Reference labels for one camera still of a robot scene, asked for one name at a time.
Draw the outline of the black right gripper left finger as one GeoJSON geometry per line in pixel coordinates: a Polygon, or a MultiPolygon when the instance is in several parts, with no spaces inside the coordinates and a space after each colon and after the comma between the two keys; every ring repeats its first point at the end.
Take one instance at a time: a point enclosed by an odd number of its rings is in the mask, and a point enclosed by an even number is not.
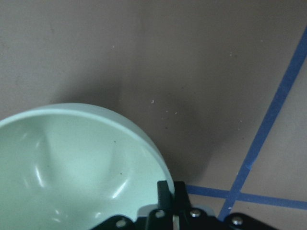
{"type": "Polygon", "coordinates": [[[157,197],[157,207],[150,211],[146,221],[146,229],[172,230],[172,195],[169,191],[167,181],[157,182],[157,197]]]}

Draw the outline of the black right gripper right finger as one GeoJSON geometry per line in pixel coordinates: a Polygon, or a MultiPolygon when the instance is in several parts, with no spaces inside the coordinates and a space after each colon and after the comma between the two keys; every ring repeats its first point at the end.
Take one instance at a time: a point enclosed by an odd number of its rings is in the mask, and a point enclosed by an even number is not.
{"type": "Polygon", "coordinates": [[[178,217],[180,230],[204,230],[215,219],[211,208],[193,205],[184,182],[175,181],[174,214],[178,217]]]}

